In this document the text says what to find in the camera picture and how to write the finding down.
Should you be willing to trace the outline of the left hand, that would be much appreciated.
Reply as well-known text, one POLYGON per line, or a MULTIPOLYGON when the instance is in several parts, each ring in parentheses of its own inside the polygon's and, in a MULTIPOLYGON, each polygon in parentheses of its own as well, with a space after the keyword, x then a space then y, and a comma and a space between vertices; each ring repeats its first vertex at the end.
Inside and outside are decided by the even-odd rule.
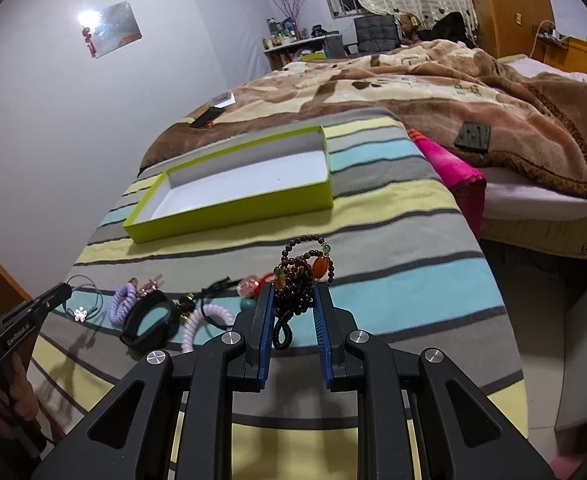
POLYGON ((12 380, 5 390, 0 388, 0 437, 15 440, 16 432, 7 421, 13 417, 26 422, 35 419, 39 411, 39 401, 18 354, 14 353, 10 362, 12 380))

